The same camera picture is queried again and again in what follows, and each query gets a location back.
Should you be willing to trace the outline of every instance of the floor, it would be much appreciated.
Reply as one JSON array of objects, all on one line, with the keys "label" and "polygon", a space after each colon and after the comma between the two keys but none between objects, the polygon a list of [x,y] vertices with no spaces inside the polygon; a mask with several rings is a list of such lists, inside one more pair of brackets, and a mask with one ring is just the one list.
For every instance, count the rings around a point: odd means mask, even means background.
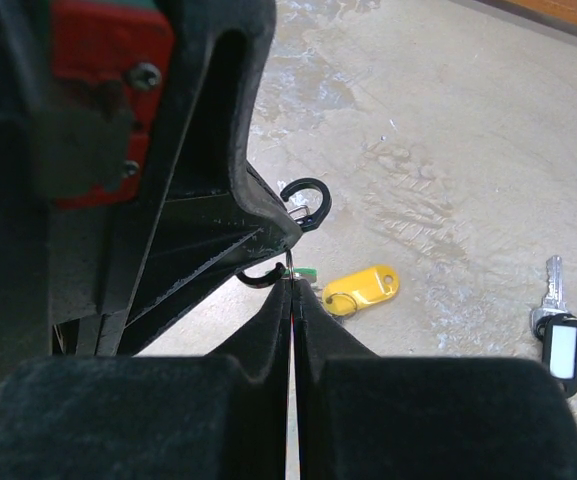
[{"label": "floor", "polygon": [[[538,359],[554,254],[577,315],[577,39],[474,0],[278,4],[249,157],[277,190],[313,176],[334,200],[296,264],[321,285],[397,270],[398,296],[346,324],[379,354]],[[265,294],[231,281],[145,354],[205,353]],[[291,479],[296,451],[293,412]]]}]

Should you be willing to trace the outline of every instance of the white label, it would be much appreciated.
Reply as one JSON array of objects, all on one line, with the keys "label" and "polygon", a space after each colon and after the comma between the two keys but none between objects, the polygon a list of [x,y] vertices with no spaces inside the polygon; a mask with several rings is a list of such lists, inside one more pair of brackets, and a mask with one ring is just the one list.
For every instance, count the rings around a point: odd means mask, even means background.
[{"label": "white label", "polygon": [[577,329],[555,325],[550,347],[550,373],[553,377],[569,380],[575,376]]}]

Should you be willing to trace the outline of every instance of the silver key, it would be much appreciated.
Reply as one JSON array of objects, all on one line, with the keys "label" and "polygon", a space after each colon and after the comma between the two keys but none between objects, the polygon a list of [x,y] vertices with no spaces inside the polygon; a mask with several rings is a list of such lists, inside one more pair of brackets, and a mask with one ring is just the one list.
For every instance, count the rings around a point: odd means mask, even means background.
[{"label": "silver key", "polygon": [[546,262],[548,271],[548,293],[541,301],[541,306],[530,312],[530,327],[533,333],[537,333],[538,322],[548,315],[570,313],[564,300],[564,278],[562,259],[559,255],[550,257]]}]

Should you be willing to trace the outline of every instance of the yellow key tag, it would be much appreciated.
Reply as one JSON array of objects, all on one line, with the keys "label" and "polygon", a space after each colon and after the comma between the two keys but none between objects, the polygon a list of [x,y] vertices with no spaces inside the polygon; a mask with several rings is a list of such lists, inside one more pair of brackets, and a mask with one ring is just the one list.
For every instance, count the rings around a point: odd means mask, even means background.
[{"label": "yellow key tag", "polygon": [[375,265],[330,283],[322,298],[328,313],[344,316],[388,300],[397,290],[397,273],[385,265]]}]

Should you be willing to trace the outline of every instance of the key blade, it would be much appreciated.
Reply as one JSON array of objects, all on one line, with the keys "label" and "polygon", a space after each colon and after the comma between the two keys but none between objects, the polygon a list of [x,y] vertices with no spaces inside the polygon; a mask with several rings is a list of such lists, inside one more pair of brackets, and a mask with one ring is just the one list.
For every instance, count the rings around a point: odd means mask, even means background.
[{"label": "key blade", "polygon": [[566,310],[564,300],[563,260],[559,255],[550,257],[546,262],[548,271],[548,293],[543,299],[542,306]]}]

